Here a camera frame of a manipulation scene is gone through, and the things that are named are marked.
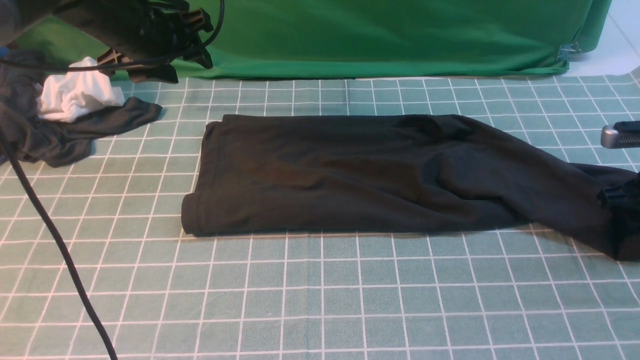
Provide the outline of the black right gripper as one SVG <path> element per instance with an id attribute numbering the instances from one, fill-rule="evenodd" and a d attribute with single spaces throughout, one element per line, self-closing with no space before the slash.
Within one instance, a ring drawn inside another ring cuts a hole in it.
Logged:
<path id="1" fill-rule="evenodd" d="M 640 174 L 622 184 L 606 187 L 598 193 L 599 205 L 618 220 L 640 218 Z"/>

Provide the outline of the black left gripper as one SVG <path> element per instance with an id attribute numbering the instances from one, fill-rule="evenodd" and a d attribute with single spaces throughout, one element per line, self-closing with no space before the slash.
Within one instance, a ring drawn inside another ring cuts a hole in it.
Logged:
<path id="1" fill-rule="evenodd" d="M 214 25 L 203 9 L 192 10 L 185 0 L 135 0 L 114 15 L 115 23 L 102 27 L 109 32 L 103 40 L 109 49 L 97 59 L 103 74 L 124 70 L 135 84 L 177 84 L 176 59 L 213 68 L 199 32 L 210 34 Z"/>

